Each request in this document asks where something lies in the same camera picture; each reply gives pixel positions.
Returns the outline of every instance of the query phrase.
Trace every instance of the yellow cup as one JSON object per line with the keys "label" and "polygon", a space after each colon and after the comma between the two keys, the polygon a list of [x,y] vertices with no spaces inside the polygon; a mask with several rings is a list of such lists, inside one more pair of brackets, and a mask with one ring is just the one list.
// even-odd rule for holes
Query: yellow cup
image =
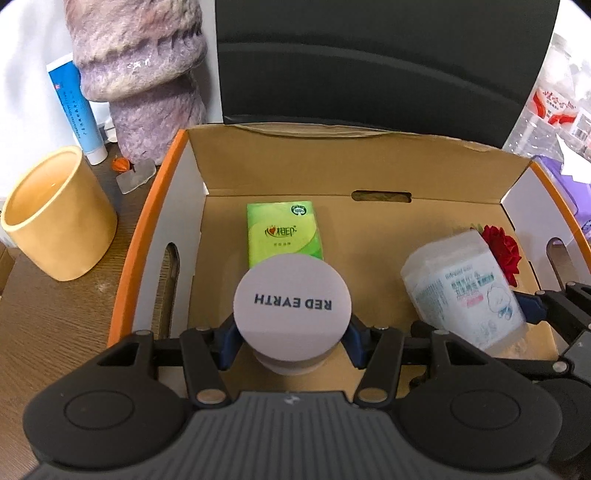
{"label": "yellow cup", "polygon": [[0,223],[40,269],[59,281],[87,273],[115,236],[117,214],[78,147],[41,160],[4,203]]}

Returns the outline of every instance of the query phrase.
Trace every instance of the red flower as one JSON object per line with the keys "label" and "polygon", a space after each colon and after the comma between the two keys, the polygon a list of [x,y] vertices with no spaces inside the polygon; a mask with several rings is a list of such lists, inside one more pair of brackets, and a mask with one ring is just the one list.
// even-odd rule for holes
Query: red flower
{"label": "red flower", "polygon": [[519,273],[517,264],[521,260],[517,242],[509,235],[506,235],[502,228],[497,228],[496,226],[486,225],[481,235],[491,249],[509,285],[516,287],[517,280],[515,279],[515,275]]}

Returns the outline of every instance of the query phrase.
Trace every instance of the wooden table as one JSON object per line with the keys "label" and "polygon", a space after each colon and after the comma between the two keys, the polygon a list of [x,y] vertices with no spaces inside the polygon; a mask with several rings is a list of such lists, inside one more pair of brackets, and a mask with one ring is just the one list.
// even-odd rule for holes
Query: wooden table
{"label": "wooden table", "polygon": [[106,345],[125,255],[152,181],[122,195],[109,158],[93,167],[119,224],[108,252],[82,278],[58,282],[20,255],[0,301],[0,478],[36,465],[22,431],[22,412],[46,385]]}

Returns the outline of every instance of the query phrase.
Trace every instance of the box lid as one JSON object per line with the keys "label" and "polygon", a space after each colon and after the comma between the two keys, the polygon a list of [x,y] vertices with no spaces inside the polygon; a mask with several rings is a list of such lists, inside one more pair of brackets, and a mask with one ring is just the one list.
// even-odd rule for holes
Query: box lid
{"label": "box lid", "polygon": [[201,125],[188,130],[213,196],[409,192],[500,203],[526,158],[446,137],[318,125]]}

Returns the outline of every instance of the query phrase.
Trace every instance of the green tissue pack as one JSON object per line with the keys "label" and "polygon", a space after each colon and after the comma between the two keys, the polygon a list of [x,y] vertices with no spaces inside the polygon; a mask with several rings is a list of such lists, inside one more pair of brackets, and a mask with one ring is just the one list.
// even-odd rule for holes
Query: green tissue pack
{"label": "green tissue pack", "polygon": [[323,259],[312,202],[249,203],[248,263],[279,254],[305,254]]}

